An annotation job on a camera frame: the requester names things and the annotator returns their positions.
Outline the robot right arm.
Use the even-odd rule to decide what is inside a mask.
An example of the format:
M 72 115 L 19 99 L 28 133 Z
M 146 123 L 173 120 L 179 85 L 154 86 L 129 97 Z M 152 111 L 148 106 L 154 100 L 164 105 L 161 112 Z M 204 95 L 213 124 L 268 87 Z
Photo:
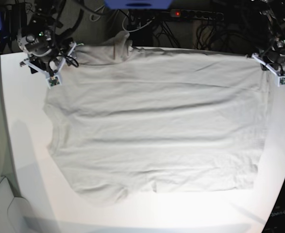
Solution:
M 70 49 L 74 44 L 72 35 L 83 19 L 84 10 L 80 9 L 78 18 L 71 28 L 57 34 L 56 30 L 63 27 L 60 17 L 65 5 L 65 0 L 36 0 L 35 11 L 28 25 L 18 30 L 17 44 L 28 55 L 20 65 L 30 67 L 32 74 L 44 71 L 50 77 L 54 76 L 60 68 L 52 69 L 51 62 L 57 66 L 61 62 L 69 66 L 79 66 Z

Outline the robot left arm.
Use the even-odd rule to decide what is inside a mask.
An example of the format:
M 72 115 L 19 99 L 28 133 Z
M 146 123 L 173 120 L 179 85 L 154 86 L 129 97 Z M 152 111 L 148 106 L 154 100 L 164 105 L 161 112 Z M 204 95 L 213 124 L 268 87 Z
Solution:
M 261 14 L 268 19 L 268 45 L 253 53 L 251 58 L 260 64 L 263 71 L 274 74 L 278 85 L 285 85 L 285 0 L 263 2 L 267 6 Z

